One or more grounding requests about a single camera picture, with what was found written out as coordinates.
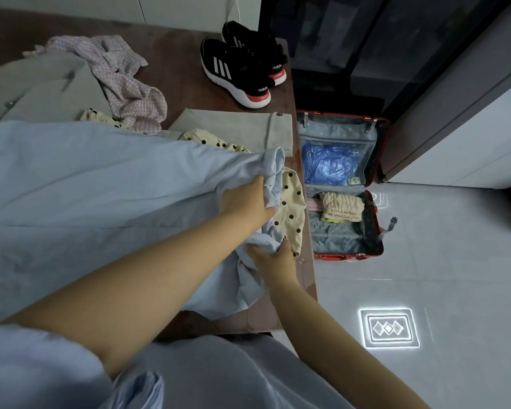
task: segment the black sneaker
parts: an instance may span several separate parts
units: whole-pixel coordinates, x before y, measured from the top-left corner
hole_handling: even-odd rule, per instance
[[[275,81],[275,85],[284,83],[286,80],[284,64],[288,62],[288,57],[284,54],[282,46],[276,42],[271,30],[255,32],[236,21],[227,21],[223,25],[222,38],[229,46],[250,50],[261,62],[269,77]]]
[[[275,83],[246,50],[229,47],[221,40],[204,39],[200,60],[208,78],[229,90],[241,105],[258,109],[271,101],[269,87]]]

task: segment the light blue fabric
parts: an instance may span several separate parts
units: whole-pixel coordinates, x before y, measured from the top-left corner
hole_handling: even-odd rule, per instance
[[[93,122],[0,123],[0,320],[215,216],[222,192],[255,175],[266,206],[278,206],[283,165],[281,148],[234,153]],[[246,242],[273,251],[281,240],[268,222]],[[216,319],[262,294],[240,246],[184,309]]]
[[[271,337],[150,344],[112,383],[87,349],[0,326],[0,409],[352,409]]]

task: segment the wooden table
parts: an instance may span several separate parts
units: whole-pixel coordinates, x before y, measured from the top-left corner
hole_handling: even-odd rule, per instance
[[[226,110],[230,112],[289,113],[295,121],[292,73],[286,65],[288,78],[271,90],[272,100],[263,109],[242,107],[223,88],[212,83],[202,70],[199,56],[200,42],[205,37],[219,38],[219,34],[169,29],[143,24],[126,24],[52,16],[47,14],[0,10],[0,65],[22,58],[23,51],[44,45],[57,35],[96,36],[119,34],[130,47],[144,57],[149,66],[141,69],[137,79],[160,89],[168,103],[167,119],[162,123],[168,128],[185,108]],[[282,41],[287,54],[287,45]],[[293,123],[293,157],[286,158],[286,165],[303,178],[299,132]],[[313,252],[305,215],[301,258],[297,261],[298,278],[306,291],[314,297]],[[248,333],[281,330],[275,309],[266,294],[252,307],[232,316],[210,322],[193,312],[181,312],[162,333],[163,337],[190,337],[206,333]]]

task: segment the shoe sole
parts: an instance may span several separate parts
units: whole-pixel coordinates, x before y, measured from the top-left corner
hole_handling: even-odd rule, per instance
[[[225,44],[227,44],[227,41],[225,41],[225,38],[223,37],[223,33],[221,33],[220,35],[222,41]],[[286,81],[286,71],[284,70],[284,68],[282,68],[282,70],[280,70],[277,74],[269,75],[269,77],[275,81],[275,86],[278,86],[279,84],[282,84]]]
[[[203,58],[200,59],[201,64],[203,65],[204,72],[206,76],[216,83],[218,86],[221,86],[227,90],[229,90],[229,93],[235,98],[235,100],[240,103],[241,105],[248,107],[250,109],[260,109],[262,107],[265,107],[269,104],[271,101],[271,92],[267,89],[267,94],[264,96],[265,98],[263,100],[253,101],[250,100],[246,92],[244,90],[241,90],[237,87],[234,87],[232,83],[228,82],[227,80],[222,79],[221,77],[212,75],[206,66],[204,65]]]

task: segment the open suitcase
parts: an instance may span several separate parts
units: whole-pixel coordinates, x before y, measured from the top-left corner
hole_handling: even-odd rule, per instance
[[[327,261],[364,260],[384,251],[371,192],[379,160],[391,127],[389,120],[347,114],[298,110],[301,160],[307,193],[308,216],[314,257]],[[363,200],[361,222],[332,223],[320,220],[321,211],[310,201],[320,192],[341,192]]]

